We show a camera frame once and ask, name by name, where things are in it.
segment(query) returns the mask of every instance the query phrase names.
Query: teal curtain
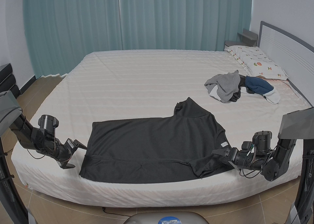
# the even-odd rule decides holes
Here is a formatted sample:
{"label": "teal curtain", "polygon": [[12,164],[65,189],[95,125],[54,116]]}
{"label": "teal curtain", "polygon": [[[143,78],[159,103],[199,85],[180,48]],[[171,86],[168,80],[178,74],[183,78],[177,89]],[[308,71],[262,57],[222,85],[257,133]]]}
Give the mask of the teal curtain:
{"label": "teal curtain", "polygon": [[23,0],[36,78],[69,73],[86,54],[121,50],[119,0]]}
{"label": "teal curtain", "polygon": [[121,0],[123,49],[223,50],[249,29],[252,0]]}

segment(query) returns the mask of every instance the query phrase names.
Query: wooden floor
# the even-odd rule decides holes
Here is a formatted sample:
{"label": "wooden floor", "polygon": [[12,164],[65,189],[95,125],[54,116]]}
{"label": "wooden floor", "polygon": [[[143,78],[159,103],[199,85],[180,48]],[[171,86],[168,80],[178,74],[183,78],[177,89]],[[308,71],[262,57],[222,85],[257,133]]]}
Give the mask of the wooden floor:
{"label": "wooden floor", "polygon": [[[30,120],[44,99],[62,80],[60,76],[42,77],[36,80],[18,102],[23,113]],[[9,130],[2,136],[5,151],[16,144],[16,136]],[[122,224],[127,217],[107,214],[101,207],[80,205],[39,193],[26,188],[18,178],[11,162],[11,153],[6,157],[11,174],[15,175],[14,183],[26,207],[29,207],[38,224]],[[279,185],[260,194],[236,202],[192,207],[164,208],[107,208],[107,212],[134,215],[151,211],[192,211],[202,215],[210,224],[282,224],[286,221],[291,203],[296,198],[299,178]],[[0,223],[13,223],[0,203]]]}

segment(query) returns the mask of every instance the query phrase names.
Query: label sticker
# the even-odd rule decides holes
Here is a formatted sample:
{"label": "label sticker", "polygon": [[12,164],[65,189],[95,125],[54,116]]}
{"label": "label sticker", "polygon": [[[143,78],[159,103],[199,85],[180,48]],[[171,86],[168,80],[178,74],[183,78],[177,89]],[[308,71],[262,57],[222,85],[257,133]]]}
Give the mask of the label sticker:
{"label": "label sticker", "polygon": [[162,218],[158,224],[182,224],[182,222],[176,217],[167,216]]}
{"label": "label sticker", "polygon": [[226,141],[226,142],[224,142],[224,143],[221,143],[221,146],[224,148],[225,146],[227,146],[228,145],[228,142]]}
{"label": "label sticker", "polygon": [[69,143],[70,147],[74,148],[74,145],[72,144],[71,140],[68,139],[68,143]]}

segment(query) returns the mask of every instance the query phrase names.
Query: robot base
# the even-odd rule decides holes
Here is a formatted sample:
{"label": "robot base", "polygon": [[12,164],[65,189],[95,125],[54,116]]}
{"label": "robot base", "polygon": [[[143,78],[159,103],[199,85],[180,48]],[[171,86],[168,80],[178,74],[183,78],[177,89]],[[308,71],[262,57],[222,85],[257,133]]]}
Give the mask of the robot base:
{"label": "robot base", "polygon": [[140,213],[128,218],[124,224],[209,224],[202,216],[193,212]]}

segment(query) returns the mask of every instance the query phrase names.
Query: headboard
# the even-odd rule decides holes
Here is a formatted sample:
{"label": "headboard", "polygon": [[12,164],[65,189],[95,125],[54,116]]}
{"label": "headboard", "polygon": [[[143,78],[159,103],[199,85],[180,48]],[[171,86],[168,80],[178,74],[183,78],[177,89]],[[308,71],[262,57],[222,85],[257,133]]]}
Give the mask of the headboard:
{"label": "headboard", "polygon": [[257,46],[285,70],[290,84],[314,105],[314,47],[264,21]]}

